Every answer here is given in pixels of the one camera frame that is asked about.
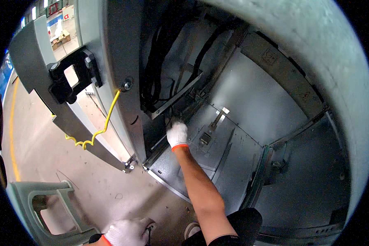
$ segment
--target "sneaker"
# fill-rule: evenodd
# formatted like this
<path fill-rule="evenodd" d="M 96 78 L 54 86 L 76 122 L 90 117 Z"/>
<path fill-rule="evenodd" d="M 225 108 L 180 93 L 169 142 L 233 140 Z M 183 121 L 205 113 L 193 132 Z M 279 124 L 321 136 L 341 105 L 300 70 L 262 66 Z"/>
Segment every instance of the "sneaker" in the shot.
<path fill-rule="evenodd" d="M 191 237 L 192 235 L 196 234 L 201 230 L 201 227 L 199 226 L 198 222 L 191 222 L 189 225 L 187 225 L 185 230 L 185 240 Z"/>

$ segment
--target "gray plastic stool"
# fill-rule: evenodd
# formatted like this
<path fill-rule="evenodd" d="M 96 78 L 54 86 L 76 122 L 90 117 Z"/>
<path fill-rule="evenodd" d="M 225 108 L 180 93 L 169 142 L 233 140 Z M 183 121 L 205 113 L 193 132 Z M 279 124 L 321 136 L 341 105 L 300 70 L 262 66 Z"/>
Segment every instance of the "gray plastic stool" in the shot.
<path fill-rule="evenodd" d="M 98 229 L 87 226 L 71 204 L 68 192 L 74 191 L 69 181 L 60 183 L 13 182 L 7 185 L 7 195 L 24 227 L 38 245 L 80 245 L 97 233 Z M 76 230 L 53 235 L 41 216 L 46 195 L 58 195 L 64 208 L 76 226 Z"/>

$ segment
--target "wooden pallet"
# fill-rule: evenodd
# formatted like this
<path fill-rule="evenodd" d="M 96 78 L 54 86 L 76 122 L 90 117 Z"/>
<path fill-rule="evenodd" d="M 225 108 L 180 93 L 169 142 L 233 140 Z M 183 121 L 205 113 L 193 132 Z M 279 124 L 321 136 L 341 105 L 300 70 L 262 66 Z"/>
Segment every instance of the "wooden pallet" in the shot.
<path fill-rule="evenodd" d="M 54 39 L 51 42 L 52 45 L 52 49 L 56 50 L 58 47 L 60 47 L 61 45 L 69 42 L 71 40 L 71 35 L 69 34 L 69 32 L 67 30 L 63 30 L 61 32 L 61 34 L 59 35 L 58 38 Z"/>

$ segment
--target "warning triangle symbol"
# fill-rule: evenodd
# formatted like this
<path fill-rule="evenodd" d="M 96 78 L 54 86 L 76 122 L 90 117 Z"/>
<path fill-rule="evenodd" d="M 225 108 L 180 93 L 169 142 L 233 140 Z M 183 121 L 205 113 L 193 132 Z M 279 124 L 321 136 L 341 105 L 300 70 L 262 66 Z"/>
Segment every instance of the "warning triangle symbol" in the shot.
<path fill-rule="evenodd" d="M 310 95 L 310 91 L 300 94 L 300 96 L 301 96 L 301 98 L 304 102 L 306 102 L 309 95 Z"/>

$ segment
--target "window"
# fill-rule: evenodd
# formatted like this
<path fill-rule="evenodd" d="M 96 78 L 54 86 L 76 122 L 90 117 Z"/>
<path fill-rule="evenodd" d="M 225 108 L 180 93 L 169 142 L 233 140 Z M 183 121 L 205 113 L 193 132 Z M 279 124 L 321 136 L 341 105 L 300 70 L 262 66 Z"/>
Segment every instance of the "window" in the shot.
<path fill-rule="evenodd" d="M 37 18 L 37 16 L 36 16 L 36 7 L 33 7 L 33 8 L 31 9 L 31 18 L 32 18 L 33 20 L 35 20 L 35 19 Z"/>

